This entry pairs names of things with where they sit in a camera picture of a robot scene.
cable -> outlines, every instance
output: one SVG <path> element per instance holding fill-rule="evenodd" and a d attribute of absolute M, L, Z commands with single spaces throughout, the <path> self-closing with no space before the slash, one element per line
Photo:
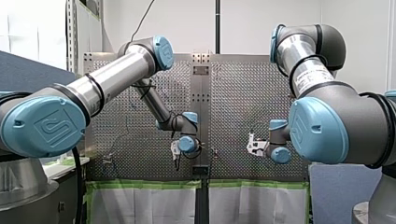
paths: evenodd
<path fill-rule="evenodd" d="M 175 160 L 175 168 L 176 168 L 176 171 L 179 171 L 179 170 L 180 170 L 180 161 L 181 161 L 181 156 L 178 155 L 178 158 Z"/>
<path fill-rule="evenodd" d="M 172 129 L 171 138 L 174 138 L 175 132 L 177 131 L 177 130 L 176 130 L 176 127 L 177 127 L 177 117 L 183 117 L 183 118 L 184 118 L 185 120 L 187 120 L 192 126 L 194 126 L 195 131 L 198 132 L 198 127 L 197 127 L 197 125 L 196 125 L 194 122 L 192 122 L 191 120 L 189 120 L 186 116 L 184 116 L 183 114 L 175 114 L 175 112 L 173 112 L 173 111 L 169 111 L 169 112 L 171 113 L 171 117 L 172 117 L 172 115 L 174 115 L 174 116 L 172 117 L 172 121 L 171 121 L 171 129 Z"/>
<path fill-rule="evenodd" d="M 76 211 L 76 224 L 81 223 L 82 217 L 82 201 L 83 201 L 83 190 L 82 190 L 82 168 L 81 162 L 79 161 L 79 154 L 76 147 L 73 147 L 73 157 L 76 163 L 76 175 L 77 175 L 77 211 Z"/>
<path fill-rule="evenodd" d="M 152 0 L 150 2 L 150 4 L 148 5 L 148 9 L 146 10 L 145 14 L 143 15 L 142 19 L 139 22 L 139 25 L 137 26 L 136 30 L 134 31 L 134 33 L 131 36 L 131 41 L 128 42 L 128 44 L 126 44 L 126 46 L 125 46 L 124 54 L 125 54 L 126 50 L 129 48 L 129 46 L 131 45 L 131 43 L 134 41 L 134 36 L 137 34 L 137 32 L 139 32 L 140 26 L 142 26 L 142 23 L 145 20 L 146 16 L 148 15 L 149 10 L 151 9 L 151 6 L 154 3 L 154 1 L 155 0 Z"/>
<path fill-rule="evenodd" d="M 390 104 L 388 99 L 383 95 L 375 94 L 372 92 L 364 92 L 364 93 L 359 94 L 359 96 L 367 96 L 369 98 L 373 98 L 374 100 L 376 100 L 379 103 L 379 105 L 381 106 L 381 109 L 383 110 L 385 118 L 387 120 L 388 141 L 385 146 L 384 153 L 381 155 L 381 157 L 379 158 L 379 160 L 377 162 L 375 162 L 374 164 L 366 165 L 368 168 L 377 169 L 377 168 L 381 167 L 388 160 L 390 153 L 394 146 L 395 134 L 396 134 L 395 109 L 394 109 L 393 105 Z"/>
<path fill-rule="evenodd" d="M 148 9 L 146 10 L 145 15 L 143 15 L 142 19 L 141 19 L 140 22 L 139 22 L 139 25 L 137 26 L 136 31 L 134 31 L 134 33 L 132 34 L 131 42 L 134 41 L 134 36 L 135 36 L 135 35 L 137 34 L 137 32 L 139 31 L 140 26 L 142 26 L 142 23 L 143 23 L 144 19 L 146 18 L 146 16 L 148 15 L 149 10 L 151 9 L 151 6 L 152 6 L 152 4 L 154 3 L 154 1 L 155 1 L 155 0 L 152 0 L 152 1 L 150 2 L 150 4 L 148 5 Z"/>
<path fill-rule="evenodd" d="M 193 157 L 187 156 L 187 154 L 184 153 L 184 152 L 183 152 L 182 154 L 183 154 L 183 156 L 184 156 L 185 158 L 187 158 L 187 159 L 189 159 L 189 160 L 194 160 L 194 159 L 197 159 L 197 158 L 201 155 L 201 153 L 202 153 L 202 148 L 201 148 L 201 146 L 199 146 L 197 152 L 198 152 L 198 153 L 197 153 L 195 156 L 193 156 Z"/>
<path fill-rule="evenodd" d="M 146 86 L 139 86 L 139 85 L 133 84 L 132 87 L 135 87 L 135 88 L 148 88 L 148 89 L 142 94 L 142 96 L 140 96 L 140 100 L 142 100 L 142 99 L 149 93 L 149 91 L 151 90 L 151 88 L 154 88 L 154 89 L 157 88 L 157 86 L 152 85 L 152 80 L 151 80 L 151 79 L 149 80 L 149 84 L 146 85 Z"/>

pegboard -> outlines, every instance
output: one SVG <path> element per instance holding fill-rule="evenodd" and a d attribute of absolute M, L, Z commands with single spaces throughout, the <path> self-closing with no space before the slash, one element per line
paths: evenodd
<path fill-rule="evenodd" d="M 290 144 L 292 159 L 287 165 L 246 150 L 250 129 L 256 137 L 267 139 L 269 120 L 288 116 L 288 80 L 268 56 L 205 56 L 204 62 L 202 54 L 177 54 L 173 68 L 152 79 L 168 109 L 198 112 L 203 155 L 209 155 L 198 163 L 211 165 L 211 178 L 305 181 L 308 162 Z M 85 57 L 84 70 L 91 72 L 115 60 L 116 54 L 87 53 Z M 192 179 L 193 161 L 181 160 L 180 170 L 175 171 L 170 133 L 156 130 L 154 122 L 133 88 L 106 105 L 92 121 L 92 134 L 87 134 L 86 147 L 94 152 L 89 178 Z M 112 162 L 104 163 L 103 157 L 110 154 Z"/>
<path fill-rule="evenodd" d="M 92 72 L 116 57 L 111 53 L 87 53 L 84 71 Z M 165 105 L 175 113 L 191 108 L 191 62 L 185 60 L 190 55 L 178 58 L 171 70 L 152 78 Z M 157 130 L 155 118 L 132 87 L 108 103 L 92 120 L 89 130 L 92 134 L 87 135 L 92 139 L 86 140 L 86 147 L 93 151 L 93 157 L 87 174 L 91 180 L 191 179 L 191 161 L 181 160 L 176 171 L 170 150 L 171 132 Z"/>
<path fill-rule="evenodd" d="M 211 62 L 211 178 L 306 180 L 308 162 L 291 144 L 289 164 L 275 164 L 246 150 L 251 129 L 255 137 L 268 139 L 269 121 L 288 117 L 288 79 L 268 56 L 213 55 Z"/>

metal stand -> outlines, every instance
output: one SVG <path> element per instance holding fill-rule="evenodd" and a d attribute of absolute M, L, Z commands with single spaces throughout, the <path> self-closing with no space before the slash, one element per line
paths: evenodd
<path fill-rule="evenodd" d="M 2 224 L 58 224 L 58 186 L 55 181 L 50 181 L 43 193 L 0 206 L 0 222 Z"/>
<path fill-rule="evenodd" d="M 192 174 L 201 180 L 201 188 L 195 193 L 195 224 L 209 223 L 209 176 L 208 165 L 195 165 L 192 167 Z"/>

green strip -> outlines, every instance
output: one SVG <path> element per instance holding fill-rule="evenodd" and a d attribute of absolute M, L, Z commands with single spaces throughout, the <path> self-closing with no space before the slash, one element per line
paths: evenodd
<path fill-rule="evenodd" d="M 87 193 L 85 195 L 87 200 L 87 223 L 91 223 L 92 195 L 93 195 L 93 189 L 87 188 Z"/>
<path fill-rule="evenodd" d="M 305 224 L 309 224 L 309 205 L 311 204 L 311 190 L 308 185 L 308 188 L 306 189 L 306 206 L 305 206 Z"/>
<path fill-rule="evenodd" d="M 93 181 L 88 182 L 90 189 L 198 189 L 199 181 L 145 181 L 145 180 L 122 180 Z"/>
<path fill-rule="evenodd" d="M 61 162 L 61 165 L 76 165 L 74 159 L 67 159 Z"/>
<path fill-rule="evenodd" d="M 277 182 L 264 180 L 210 180 L 210 188 L 262 187 L 271 189 L 308 189 L 308 182 Z"/>

